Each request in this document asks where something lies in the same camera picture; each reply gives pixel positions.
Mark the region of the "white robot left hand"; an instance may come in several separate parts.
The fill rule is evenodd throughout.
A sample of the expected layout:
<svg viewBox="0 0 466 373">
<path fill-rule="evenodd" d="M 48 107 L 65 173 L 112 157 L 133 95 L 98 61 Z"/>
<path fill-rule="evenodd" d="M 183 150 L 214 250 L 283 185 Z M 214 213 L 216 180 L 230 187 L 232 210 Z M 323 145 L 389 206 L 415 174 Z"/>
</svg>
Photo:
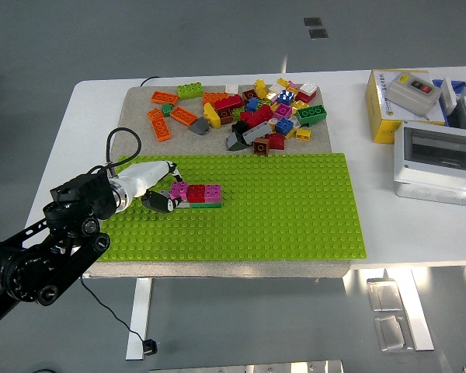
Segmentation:
<svg viewBox="0 0 466 373">
<path fill-rule="evenodd" d="M 138 197 L 149 210 L 162 213 L 173 211 L 181 203 L 181 197 L 172 199 L 150 190 L 169 174 L 179 182 L 183 180 L 177 165 L 166 160 L 135 163 L 118 176 L 111 177 L 110 185 L 116 201 L 116 213 L 126 210 L 133 199 Z"/>
</svg>

